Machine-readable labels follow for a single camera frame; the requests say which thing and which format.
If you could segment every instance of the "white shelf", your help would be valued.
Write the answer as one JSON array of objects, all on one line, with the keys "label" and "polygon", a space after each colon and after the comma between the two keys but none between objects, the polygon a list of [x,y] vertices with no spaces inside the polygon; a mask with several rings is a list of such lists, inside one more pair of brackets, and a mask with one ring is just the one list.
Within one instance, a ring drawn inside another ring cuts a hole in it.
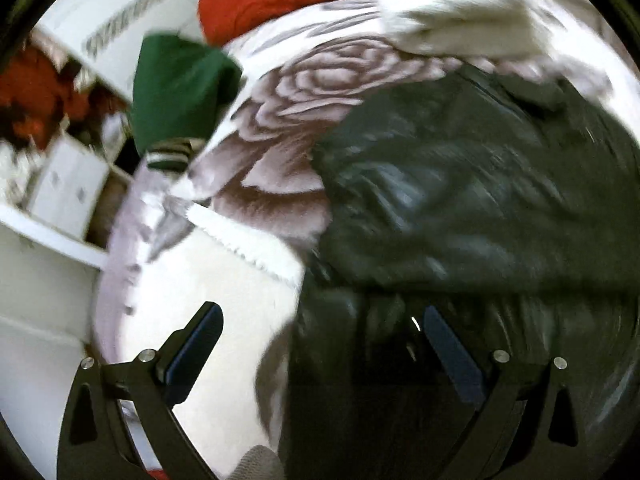
[{"label": "white shelf", "polygon": [[74,240],[10,204],[0,203],[0,223],[33,242],[90,267],[103,269],[107,262],[107,251]]}]

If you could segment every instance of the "black jacket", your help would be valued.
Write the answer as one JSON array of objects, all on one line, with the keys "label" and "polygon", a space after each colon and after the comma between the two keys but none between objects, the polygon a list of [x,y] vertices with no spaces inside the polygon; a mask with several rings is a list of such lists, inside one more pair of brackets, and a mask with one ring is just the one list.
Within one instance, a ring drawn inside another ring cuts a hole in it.
[{"label": "black jacket", "polygon": [[567,81],[465,66],[374,94],[312,158],[333,220],[294,324],[289,480],[439,471],[476,411],[415,329],[429,305],[487,352],[568,362],[599,478],[640,417],[640,152],[624,128]]}]

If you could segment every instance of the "bed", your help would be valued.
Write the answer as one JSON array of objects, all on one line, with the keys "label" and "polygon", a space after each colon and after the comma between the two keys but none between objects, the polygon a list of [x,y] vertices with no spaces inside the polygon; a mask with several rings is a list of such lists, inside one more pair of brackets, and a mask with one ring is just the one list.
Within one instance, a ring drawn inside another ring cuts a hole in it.
[{"label": "bed", "polygon": [[306,154],[369,92],[464,61],[531,80],[562,75],[640,139],[638,70],[587,0],[555,0],[555,53],[517,62],[401,53],[376,1],[306,7],[228,44],[244,71],[235,102],[184,175],[139,167],[113,229],[94,315],[105,360],[158,348],[204,301],[222,306],[222,338],[174,412],[223,477],[252,446],[277,448],[303,255],[330,221]]}]

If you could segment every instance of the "floral pattern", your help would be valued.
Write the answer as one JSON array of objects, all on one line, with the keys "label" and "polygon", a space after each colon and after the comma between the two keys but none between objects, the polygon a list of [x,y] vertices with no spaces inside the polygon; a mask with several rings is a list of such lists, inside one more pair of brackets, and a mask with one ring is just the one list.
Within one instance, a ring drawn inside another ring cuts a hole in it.
[{"label": "floral pattern", "polygon": [[378,36],[323,43],[266,73],[233,115],[238,130],[189,179],[219,214],[290,242],[313,243],[329,221],[308,152],[368,92],[437,79],[461,62],[408,56]]}]

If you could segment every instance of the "white towel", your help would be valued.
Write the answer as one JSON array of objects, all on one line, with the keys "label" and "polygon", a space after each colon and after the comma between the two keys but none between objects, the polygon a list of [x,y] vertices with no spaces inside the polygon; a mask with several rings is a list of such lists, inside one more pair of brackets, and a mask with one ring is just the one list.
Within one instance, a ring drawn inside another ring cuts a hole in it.
[{"label": "white towel", "polygon": [[386,37],[425,56],[525,57],[547,51],[546,0],[378,0]]}]

